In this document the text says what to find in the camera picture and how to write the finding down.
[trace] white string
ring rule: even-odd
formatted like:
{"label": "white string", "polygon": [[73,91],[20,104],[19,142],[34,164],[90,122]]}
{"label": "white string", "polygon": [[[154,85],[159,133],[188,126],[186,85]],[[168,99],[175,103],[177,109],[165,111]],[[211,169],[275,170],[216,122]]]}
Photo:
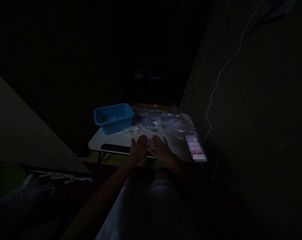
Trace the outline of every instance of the white string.
{"label": "white string", "polygon": [[205,113],[205,117],[206,117],[207,121],[208,121],[209,124],[210,124],[210,128],[209,128],[209,131],[208,131],[207,135],[208,135],[208,134],[210,133],[210,131],[211,131],[211,122],[210,122],[209,119],[208,119],[208,111],[210,110],[211,103],[212,103],[212,96],[213,96],[213,93],[214,93],[215,89],[216,89],[217,86],[218,86],[220,75],[221,75],[222,71],[224,70],[224,68],[227,66],[227,64],[228,64],[228,63],[235,57],[235,55],[239,52],[239,50],[240,50],[240,48],[241,48],[241,45],[242,45],[242,39],[243,39],[243,35],[244,35],[244,32],[245,32],[245,29],[246,29],[247,26],[249,25],[250,21],[252,20],[253,16],[254,16],[255,13],[257,12],[257,10],[258,10],[258,8],[259,8],[259,6],[260,6],[260,4],[261,4],[262,2],[263,2],[263,0],[258,4],[258,6],[257,6],[257,8],[255,9],[253,15],[251,16],[250,20],[248,21],[248,23],[246,24],[245,28],[243,29],[243,32],[242,32],[242,34],[241,34],[240,45],[239,45],[238,50],[237,50],[236,53],[232,56],[232,58],[230,58],[230,60],[227,61],[227,63],[224,65],[224,67],[222,68],[222,70],[220,71],[220,73],[219,73],[219,75],[218,75],[217,83],[216,83],[215,88],[213,89],[213,91],[212,91],[212,93],[211,93],[209,107],[208,107],[208,109],[207,109],[207,112]]}
{"label": "white string", "polygon": [[[248,23],[245,25],[245,27],[244,27],[244,29],[243,29],[243,32],[242,32],[242,34],[241,34],[240,45],[239,45],[238,50],[237,50],[236,53],[229,59],[229,61],[227,61],[227,63],[224,65],[224,67],[222,68],[222,70],[220,71],[220,73],[219,73],[219,75],[218,75],[217,83],[216,83],[216,85],[215,85],[215,87],[214,87],[214,89],[213,89],[213,91],[212,91],[212,93],[211,93],[209,107],[208,107],[208,109],[207,109],[207,112],[205,113],[205,117],[206,117],[207,121],[208,121],[209,124],[210,124],[210,128],[209,128],[209,131],[208,131],[208,133],[207,133],[207,136],[208,136],[208,134],[209,134],[210,131],[211,131],[211,122],[210,122],[209,119],[208,119],[208,111],[210,110],[211,103],[212,103],[212,96],[213,96],[213,93],[214,93],[215,89],[216,89],[217,86],[218,86],[219,79],[220,79],[220,75],[221,75],[222,71],[224,70],[224,68],[227,66],[227,64],[228,64],[228,63],[235,57],[235,55],[239,52],[239,50],[240,50],[240,48],[241,48],[241,46],[242,46],[242,40],[243,40],[244,32],[245,32],[247,26],[248,26],[249,23],[251,22],[252,18],[254,17],[255,13],[257,12],[257,10],[258,10],[258,8],[259,8],[259,6],[261,5],[262,2],[263,2],[263,0],[258,4],[258,6],[256,7],[254,13],[252,14],[251,18],[249,19]],[[214,157],[215,157],[215,159],[216,159],[214,175],[213,175],[212,177],[210,177],[210,176],[207,174],[207,172],[206,172],[206,170],[205,170],[205,168],[204,168],[204,164],[201,164],[201,166],[202,166],[202,168],[203,168],[203,170],[204,170],[206,176],[207,176],[211,181],[213,181],[213,180],[215,180],[215,178],[216,178],[217,167],[218,167],[218,158],[216,157],[216,155],[215,155],[211,150],[209,150],[209,151],[214,155]]]}

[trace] green bucket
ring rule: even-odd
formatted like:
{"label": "green bucket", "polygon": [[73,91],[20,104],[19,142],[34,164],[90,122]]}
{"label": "green bucket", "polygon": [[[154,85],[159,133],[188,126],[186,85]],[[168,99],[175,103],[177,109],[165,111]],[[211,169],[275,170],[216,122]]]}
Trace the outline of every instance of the green bucket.
{"label": "green bucket", "polygon": [[25,171],[18,165],[0,164],[0,199],[19,187],[25,179]]}

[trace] fabric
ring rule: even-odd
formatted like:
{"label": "fabric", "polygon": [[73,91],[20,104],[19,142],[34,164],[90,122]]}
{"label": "fabric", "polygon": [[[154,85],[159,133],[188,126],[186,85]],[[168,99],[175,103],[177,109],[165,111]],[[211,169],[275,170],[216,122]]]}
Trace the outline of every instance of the fabric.
{"label": "fabric", "polygon": [[169,180],[126,180],[99,239],[199,239],[189,208]]}

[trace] white wall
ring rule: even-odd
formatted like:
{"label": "white wall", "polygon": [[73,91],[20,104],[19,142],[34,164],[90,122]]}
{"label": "white wall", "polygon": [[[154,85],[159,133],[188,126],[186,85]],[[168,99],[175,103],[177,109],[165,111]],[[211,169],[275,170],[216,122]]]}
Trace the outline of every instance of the white wall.
{"label": "white wall", "polygon": [[90,173],[1,77],[0,162]]}

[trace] plastic basket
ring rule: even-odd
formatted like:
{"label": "plastic basket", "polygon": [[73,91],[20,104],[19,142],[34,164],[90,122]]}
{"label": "plastic basket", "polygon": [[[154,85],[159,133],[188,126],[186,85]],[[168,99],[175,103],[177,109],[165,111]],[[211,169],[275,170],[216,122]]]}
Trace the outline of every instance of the plastic basket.
{"label": "plastic basket", "polygon": [[134,112],[127,103],[100,107],[94,110],[95,124],[105,135],[121,131],[133,125]]}

